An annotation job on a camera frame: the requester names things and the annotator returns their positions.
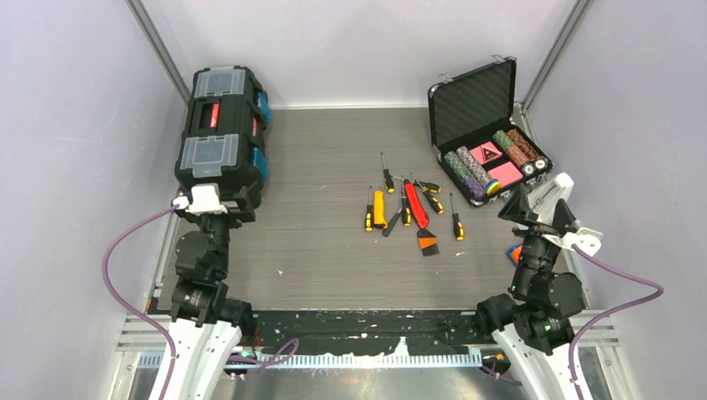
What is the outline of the screwdriver far left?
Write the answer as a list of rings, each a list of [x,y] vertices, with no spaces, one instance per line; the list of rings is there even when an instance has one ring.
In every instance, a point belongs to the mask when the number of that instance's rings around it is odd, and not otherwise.
[[[373,202],[373,189],[369,186],[368,201],[366,206],[366,215],[364,219],[364,229],[366,232],[372,232],[374,230],[373,223],[374,215],[374,202]]]

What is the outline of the orange black brush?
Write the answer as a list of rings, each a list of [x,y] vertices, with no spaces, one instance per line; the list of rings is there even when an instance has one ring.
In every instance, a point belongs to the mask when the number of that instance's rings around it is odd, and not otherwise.
[[[416,234],[420,252],[424,257],[439,254],[437,237],[428,229],[419,229]]]

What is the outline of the screwdriver left of knife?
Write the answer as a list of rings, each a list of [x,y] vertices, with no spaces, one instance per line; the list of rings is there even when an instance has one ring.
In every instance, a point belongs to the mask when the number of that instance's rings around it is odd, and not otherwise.
[[[402,187],[401,187],[401,205],[402,205],[401,219],[402,219],[403,225],[405,227],[408,227],[412,223],[412,213],[411,213],[410,203],[409,203],[409,199],[407,197],[407,192],[406,192],[406,187],[405,187],[406,180],[403,178],[400,178],[400,181],[402,183]]]

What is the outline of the short stubby screwdriver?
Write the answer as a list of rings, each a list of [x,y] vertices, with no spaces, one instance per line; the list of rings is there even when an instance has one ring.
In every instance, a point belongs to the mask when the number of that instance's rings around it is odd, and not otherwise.
[[[439,193],[441,191],[441,187],[436,183],[420,182],[418,180],[415,180],[414,183],[423,190],[429,191],[433,194]]]

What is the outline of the screwdriver far right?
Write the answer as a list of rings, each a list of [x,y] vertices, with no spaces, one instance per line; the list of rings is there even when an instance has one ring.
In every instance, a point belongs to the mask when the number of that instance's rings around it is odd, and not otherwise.
[[[464,225],[460,221],[459,213],[456,210],[454,203],[454,195],[449,194],[449,202],[452,211],[453,235],[457,241],[463,241],[465,238]]]

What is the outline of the screwdriver top middle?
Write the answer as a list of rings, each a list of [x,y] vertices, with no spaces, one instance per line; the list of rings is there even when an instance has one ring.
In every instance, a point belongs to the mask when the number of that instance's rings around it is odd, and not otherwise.
[[[394,193],[395,192],[394,179],[393,179],[393,176],[391,175],[391,173],[387,167],[383,153],[380,153],[380,159],[381,159],[381,163],[382,163],[382,167],[383,167],[382,172],[384,175],[384,186],[386,188],[386,191],[388,193]]]

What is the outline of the black plastic toolbox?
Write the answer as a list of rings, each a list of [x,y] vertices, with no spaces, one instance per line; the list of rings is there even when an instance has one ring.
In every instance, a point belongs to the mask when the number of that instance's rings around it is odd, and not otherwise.
[[[268,180],[271,120],[268,94],[250,68],[197,71],[174,167],[180,192],[215,183],[233,223],[254,221]]]

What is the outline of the black poker chip case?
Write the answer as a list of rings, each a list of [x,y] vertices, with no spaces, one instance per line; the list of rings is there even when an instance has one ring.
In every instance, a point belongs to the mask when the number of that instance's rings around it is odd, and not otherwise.
[[[508,195],[520,184],[534,184],[554,168],[552,159],[513,121],[516,72],[514,57],[496,56],[492,63],[456,77],[444,77],[427,92],[430,137],[438,162],[473,208]],[[512,130],[537,153],[528,158],[527,167],[514,163],[494,139],[496,132]],[[513,167],[520,174],[515,182],[501,184],[492,194],[486,189],[472,191],[445,157],[448,153],[455,154],[458,148],[466,147],[471,151],[485,143],[492,143],[500,152],[497,158],[479,164],[485,172],[514,163]]]

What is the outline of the screwdriver of knife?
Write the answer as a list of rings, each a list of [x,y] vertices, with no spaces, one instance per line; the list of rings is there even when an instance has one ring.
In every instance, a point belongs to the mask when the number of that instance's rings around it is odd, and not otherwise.
[[[442,203],[435,197],[436,194],[433,194],[429,191],[423,190],[423,195],[427,199],[430,207],[433,209],[433,211],[437,214],[442,214],[444,212],[444,206]]]
[[[401,205],[402,205],[401,219],[402,219],[403,225],[405,227],[408,227],[412,223],[412,213],[411,213],[410,203],[409,203],[409,199],[407,197],[407,192],[406,192],[406,187],[405,187],[406,180],[403,178],[400,178],[400,181],[402,183],[402,187],[401,187]]]

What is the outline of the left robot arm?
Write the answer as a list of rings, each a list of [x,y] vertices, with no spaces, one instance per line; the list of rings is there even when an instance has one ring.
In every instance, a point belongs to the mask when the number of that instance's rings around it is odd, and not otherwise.
[[[198,230],[176,243],[178,280],[151,399],[211,398],[233,348],[256,332],[251,304],[227,296],[229,217],[206,214],[198,220]]]

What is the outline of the colourful small object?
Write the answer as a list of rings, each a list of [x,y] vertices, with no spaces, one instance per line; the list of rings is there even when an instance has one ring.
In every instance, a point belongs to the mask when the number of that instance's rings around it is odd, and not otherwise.
[[[522,252],[522,249],[523,249],[523,245],[522,245],[522,244],[518,244],[518,245],[512,246],[512,247],[506,252],[506,255],[507,255],[508,259],[510,260],[510,262],[511,262],[513,265],[517,265],[517,264],[519,263],[520,253]]]

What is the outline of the white stand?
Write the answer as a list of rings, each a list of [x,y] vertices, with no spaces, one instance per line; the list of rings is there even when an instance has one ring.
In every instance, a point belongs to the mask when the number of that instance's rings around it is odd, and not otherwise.
[[[567,201],[572,189],[574,180],[566,173],[562,172],[546,182],[541,183],[528,194],[529,205],[535,213],[551,214],[558,200]]]

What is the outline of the yellow utility knife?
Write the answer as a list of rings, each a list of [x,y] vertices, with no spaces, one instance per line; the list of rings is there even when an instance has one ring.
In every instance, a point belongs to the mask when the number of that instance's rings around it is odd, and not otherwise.
[[[382,190],[374,191],[373,224],[378,229],[385,229],[388,226],[388,221],[385,217],[384,192]]]

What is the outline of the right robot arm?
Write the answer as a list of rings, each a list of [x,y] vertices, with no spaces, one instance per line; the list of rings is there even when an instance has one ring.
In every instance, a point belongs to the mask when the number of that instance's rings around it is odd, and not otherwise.
[[[473,322],[475,335],[500,345],[531,399],[566,398],[573,381],[561,376],[559,353],[574,338],[571,317],[586,307],[579,278],[553,270],[576,220],[563,199],[554,210],[561,227],[541,222],[524,187],[513,189],[498,216],[516,225],[519,260],[507,293],[480,302]]]

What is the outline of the screwdriver right of knife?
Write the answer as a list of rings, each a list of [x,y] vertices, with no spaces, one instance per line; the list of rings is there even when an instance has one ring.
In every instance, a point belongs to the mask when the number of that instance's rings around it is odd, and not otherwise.
[[[442,203],[435,197],[436,194],[433,194],[429,191],[423,190],[423,195],[427,199],[430,207],[433,209],[433,211],[437,214],[442,214],[444,212],[444,206]]]

